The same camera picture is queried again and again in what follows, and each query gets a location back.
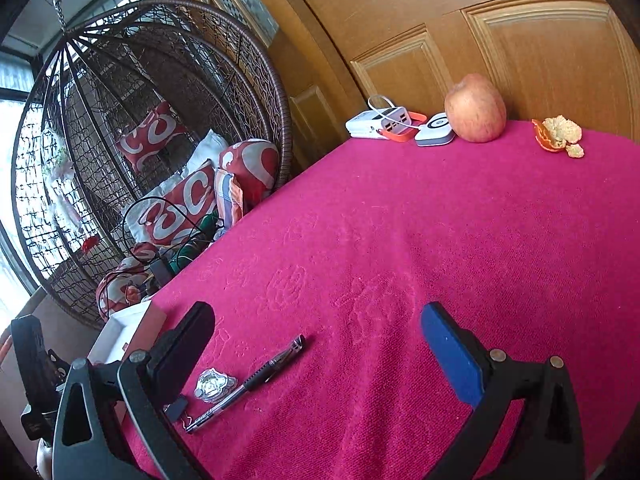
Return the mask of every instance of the black cable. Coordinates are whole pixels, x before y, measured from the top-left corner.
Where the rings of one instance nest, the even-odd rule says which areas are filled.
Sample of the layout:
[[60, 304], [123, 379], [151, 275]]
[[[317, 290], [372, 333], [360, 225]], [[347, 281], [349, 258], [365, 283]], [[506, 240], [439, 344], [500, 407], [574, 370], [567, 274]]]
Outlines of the black cable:
[[[178, 211], [182, 216], [184, 216], [185, 220], [187, 222], [189, 222], [193, 227], [191, 229], [191, 232], [193, 232], [193, 229], [197, 229], [198, 231], [200, 231], [202, 234], [206, 235], [206, 233], [193, 221], [191, 220], [185, 212], [181, 211], [180, 209], [178, 209], [178, 207], [171, 202], [170, 200], [166, 199], [163, 196], [143, 196], [142, 198], [137, 199], [133, 204], [129, 205], [129, 207], [127, 208], [126, 212], [124, 213], [124, 215], [122, 216], [122, 221], [120, 222], [120, 230], [122, 232], [122, 241], [124, 242], [124, 224], [125, 221], [127, 219], [127, 215], [130, 213], [131, 209], [133, 209], [134, 206], [136, 206], [137, 204], [144, 202], [145, 200], [163, 200], [164, 202], [166, 202], [169, 205], [172, 205], [174, 207], [174, 209], [176, 211]], [[131, 256], [133, 256], [137, 261], [139, 261], [139, 263], [144, 264], [144, 265], [150, 265], [150, 262], [143, 262], [142, 260], [140, 260], [131, 250], [131, 248], [127, 248], [127, 250], [129, 251], [129, 254]]]
[[[180, 248], [176, 251], [176, 254], [180, 253], [180, 251], [185, 247], [185, 245], [187, 243], [189, 243], [191, 240], [193, 240], [198, 234], [203, 234], [203, 235], [207, 235], [193, 220], [191, 220], [183, 211], [181, 211], [173, 202], [171, 202], [169, 199], [166, 199], [163, 196], [143, 196], [142, 198], [137, 199], [135, 202], [133, 202], [132, 204], [129, 205], [129, 207], [127, 208], [127, 210], [125, 211], [124, 215], [122, 216], [122, 220], [120, 222], [120, 230], [122, 232], [122, 242], [125, 243], [125, 232], [124, 232], [124, 224], [125, 221], [127, 219], [127, 215], [131, 212], [131, 209], [133, 209], [133, 207], [141, 202], [144, 202], [145, 200], [162, 200], [164, 202], [166, 202], [167, 204], [171, 205], [174, 207], [174, 209], [176, 211], [178, 211], [182, 216], [184, 216], [184, 218], [186, 219], [187, 222], [189, 222], [192, 227], [191, 227], [191, 231], [189, 233], [189, 236], [187, 236], [181, 243], [180, 243]], [[194, 229], [197, 229], [199, 231], [199, 233], [197, 234], [193, 234]], [[154, 256], [153, 258], [151, 258], [148, 262], [145, 262], [143, 260], [140, 260], [140, 258], [138, 258], [134, 253], [133, 250], [131, 248], [127, 248], [127, 251], [129, 251], [130, 256], [133, 257], [133, 259], [135, 259], [139, 264], [148, 267], [150, 266], [152, 263], [162, 259], [162, 257], [167, 254], [169, 251], [171, 251], [172, 249], [174, 249], [178, 244], [172, 245], [171, 247], [167, 248], [164, 253], [160, 254], [160, 251], [158, 250], [158, 254], [156, 256]], [[100, 296], [103, 293], [106, 293], [107, 288], [109, 286], [109, 284], [115, 280], [118, 276], [121, 276], [123, 274], [131, 274], [130, 269], [129, 270], [120, 270], [119, 272], [116, 272], [113, 276], [110, 277], [109, 280], [107, 280], [107, 282], [104, 285], [103, 290], [100, 292], [100, 294], [98, 295], [97, 298], [97, 303], [98, 303], [98, 309], [100, 309]], [[105, 298], [106, 303], [107, 303], [107, 319], [109, 319], [109, 295], [108, 293], [106, 293]]]
[[[180, 246], [180, 248], [176, 251], [176, 254], [179, 254], [180, 251], [185, 247], [185, 245], [187, 243], [189, 243], [191, 240], [193, 240], [196, 236], [198, 236], [199, 234], [205, 234], [200, 228], [198, 228], [198, 230], [200, 231], [199, 233], [193, 234], [194, 228], [198, 228], [198, 227], [194, 226], [193, 228], [191, 228], [191, 233], [189, 234], [189, 236], [186, 237], [180, 244], [175, 244], [175, 245], [172, 245], [171, 247], [166, 248], [163, 253], [160, 253], [160, 251], [158, 250], [158, 254], [156, 254], [156, 256], [154, 256], [153, 258], [151, 258], [148, 262], [143, 262], [142, 260], [136, 258], [135, 255], [133, 255], [133, 254], [132, 254], [132, 256], [140, 264], [142, 264], [145, 267], [148, 267], [153, 262], [162, 259], [162, 257], [164, 257], [165, 254], [167, 254], [169, 251], [175, 249], [178, 245]], [[110, 278], [104, 284], [104, 288], [101, 290], [100, 294], [98, 295], [98, 298], [96, 298], [96, 301], [97, 301], [97, 304], [98, 304], [98, 309], [102, 310], [101, 307], [100, 307], [100, 300], [102, 299], [102, 295], [103, 294], [105, 295], [104, 299], [106, 300], [106, 306], [107, 306], [107, 311], [106, 311], [107, 319], [109, 319], [109, 317], [110, 317], [110, 314], [109, 314], [109, 294], [108, 294], [107, 288], [109, 287], [109, 285], [111, 284], [111, 282], [113, 280], [115, 280], [118, 276], [121, 276], [123, 274], [139, 274], [139, 273], [138, 272], [131, 272], [131, 269], [123, 269], [123, 270], [119, 270], [118, 272], [115, 272], [112, 276], [110, 276]]]

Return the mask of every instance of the blue gripper pad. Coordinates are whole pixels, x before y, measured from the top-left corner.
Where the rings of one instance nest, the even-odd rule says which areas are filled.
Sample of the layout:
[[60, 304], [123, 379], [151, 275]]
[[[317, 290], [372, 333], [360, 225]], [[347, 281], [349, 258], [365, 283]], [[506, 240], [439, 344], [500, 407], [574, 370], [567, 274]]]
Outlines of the blue gripper pad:
[[428, 303], [422, 311], [422, 334], [461, 402], [475, 408], [484, 395], [482, 370], [460, 341], [456, 329]]

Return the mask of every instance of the red cushion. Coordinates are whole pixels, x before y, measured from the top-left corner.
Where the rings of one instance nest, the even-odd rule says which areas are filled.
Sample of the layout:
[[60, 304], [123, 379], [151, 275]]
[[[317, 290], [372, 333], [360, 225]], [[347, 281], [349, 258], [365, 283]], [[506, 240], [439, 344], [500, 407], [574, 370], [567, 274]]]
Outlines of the red cushion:
[[235, 175], [242, 188], [244, 206], [249, 211], [273, 189], [278, 149], [266, 140], [244, 140], [220, 153], [220, 168]]
[[174, 245], [187, 236], [196, 234], [191, 222], [197, 224], [216, 206], [214, 181], [215, 169], [208, 160], [164, 196], [175, 207], [164, 201], [151, 205], [138, 219], [139, 224], [145, 225], [151, 242], [156, 245]]
[[140, 173], [145, 161], [162, 150], [176, 135], [187, 132], [174, 117], [167, 101], [162, 101], [149, 112], [135, 130], [120, 137], [116, 148], [131, 163], [133, 171]]
[[136, 244], [131, 253], [134, 256], [127, 256], [119, 266], [108, 272], [95, 291], [100, 317], [104, 321], [114, 312], [140, 302], [140, 295], [136, 295], [135, 291], [149, 277], [149, 271], [143, 262], [153, 260], [158, 254], [158, 248], [144, 242]]

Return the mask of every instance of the hanging egg chair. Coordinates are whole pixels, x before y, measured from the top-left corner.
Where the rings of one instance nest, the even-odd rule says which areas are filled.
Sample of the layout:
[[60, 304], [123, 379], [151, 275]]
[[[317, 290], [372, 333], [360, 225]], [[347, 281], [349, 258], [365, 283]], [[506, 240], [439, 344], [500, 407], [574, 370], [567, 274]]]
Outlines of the hanging egg chair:
[[[291, 161], [290, 113], [265, 46], [225, 12], [138, 0], [67, 28], [27, 99], [12, 159], [18, 238], [34, 276], [72, 317], [99, 329], [96, 288], [135, 244], [127, 205], [179, 172], [210, 130], [265, 139]], [[186, 133], [133, 170], [116, 144], [159, 104]]]

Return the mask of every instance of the black pen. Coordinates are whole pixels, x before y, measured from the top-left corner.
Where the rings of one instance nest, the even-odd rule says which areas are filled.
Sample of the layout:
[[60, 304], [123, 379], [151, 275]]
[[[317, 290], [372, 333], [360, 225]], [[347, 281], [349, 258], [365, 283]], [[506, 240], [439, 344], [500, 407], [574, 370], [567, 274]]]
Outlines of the black pen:
[[284, 352], [280, 352], [273, 359], [269, 359], [262, 367], [251, 377], [249, 377], [244, 383], [238, 386], [230, 394], [225, 396], [219, 403], [212, 408], [209, 408], [206, 412], [200, 415], [190, 425], [186, 427], [187, 433], [193, 433], [201, 427], [205, 422], [211, 420], [219, 413], [226, 410], [236, 400], [242, 397], [247, 392], [252, 392], [261, 384], [267, 383], [274, 375], [281, 371], [300, 351], [304, 348], [305, 337], [301, 334], [295, 338], [289, 348]]

